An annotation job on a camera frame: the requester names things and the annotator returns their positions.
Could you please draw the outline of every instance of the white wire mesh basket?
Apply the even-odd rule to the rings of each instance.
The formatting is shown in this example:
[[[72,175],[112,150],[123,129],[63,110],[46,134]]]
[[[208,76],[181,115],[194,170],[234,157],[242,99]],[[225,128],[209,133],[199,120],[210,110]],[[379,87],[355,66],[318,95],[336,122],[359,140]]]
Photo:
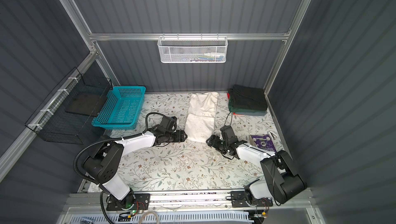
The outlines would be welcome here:
[[[228,40],[167,40],[158,38],[163,63],[224,63]]]

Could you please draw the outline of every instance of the black mounting plate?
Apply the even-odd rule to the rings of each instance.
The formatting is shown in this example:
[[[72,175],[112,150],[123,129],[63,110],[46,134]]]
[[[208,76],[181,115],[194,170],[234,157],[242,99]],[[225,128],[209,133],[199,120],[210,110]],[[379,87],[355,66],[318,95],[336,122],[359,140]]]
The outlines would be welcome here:
[[[234,199],[231,201],[233,208],[250,207],[246,202],[244,191],[240,190],[240,191],[231,192],[231,198]],[[274,205],[272,203],[271,197],[265,197],[265,198],[262,198],[262,200],[263,200],[263,202],[258,201],[257,207],[271,207]]]
[[[139,210],[147,210],[149,207],[150,203],[150,194],[135,194],[135,201],[138,201],[139,203]],[[107,211],[123,211],[120,207],[116,205],[116,202],[111,202],[107,204],[106,207]],[[137,204],[135,203],[133,207],[130,210],[137,210]]]

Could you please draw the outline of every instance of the black wire mesh basket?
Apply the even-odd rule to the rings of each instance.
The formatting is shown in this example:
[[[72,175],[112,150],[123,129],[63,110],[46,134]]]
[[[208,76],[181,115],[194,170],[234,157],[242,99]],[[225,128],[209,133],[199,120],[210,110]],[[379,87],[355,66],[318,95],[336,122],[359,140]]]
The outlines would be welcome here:
[[[111,89],[108,78],[78,74],[65,89],[58,90],[61,93],[47,109],[38,110],[44,113],[38,121],[32,123],[30,117],[25,126],[46,142],[90,144],[105,131],[91,122]]]

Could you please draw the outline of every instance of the folded cloth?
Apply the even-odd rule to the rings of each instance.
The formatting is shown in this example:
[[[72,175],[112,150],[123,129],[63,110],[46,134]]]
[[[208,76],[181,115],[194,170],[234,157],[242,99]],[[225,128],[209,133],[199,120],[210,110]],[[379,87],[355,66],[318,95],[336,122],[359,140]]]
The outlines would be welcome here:
[[[235,84],[228,90],[230,94],[229,109],[238,112],[237,109],[266,111],[268,108],[264,90],[260,88],[243,87]]]
[[[215,118],[188,114],[184,131],[188,140],[205,143],[215,130]]]
[[[215,117],[218,92],[192,93],[190,95],[189,114]]]
[[[230,93],[227,93],[227,98],[230,99]],[[266,111],[255,111],[251,109],[233,108],[232,106],[229,105],[229,110],[231,109],[234,111],[233,112],[234,115],[265,116],[267,114]]]
[[[188,140],[205,143],[215,129],[217,92],[193,93],[184,131]]]

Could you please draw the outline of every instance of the zip tie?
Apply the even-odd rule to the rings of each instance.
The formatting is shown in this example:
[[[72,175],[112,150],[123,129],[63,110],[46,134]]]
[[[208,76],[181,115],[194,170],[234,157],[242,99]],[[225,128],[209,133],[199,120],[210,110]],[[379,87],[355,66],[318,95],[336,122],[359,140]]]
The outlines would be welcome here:
[[[67,89],[59,89],[58,91],[64,91],[67,93],[67,95],[69,95],[69,93],[67,92]]]
[[[27,126],[35,126],[35,127],[41,128],[41,123],[37,123],[37,124],[28,124]]]
[[[47,111],[53,116],[53,112],[50,109],[41,109],[40,111]]]
[[[77,81],[77,83],[78,83],[77,77],[69,77],[69,78],[75,79]]]

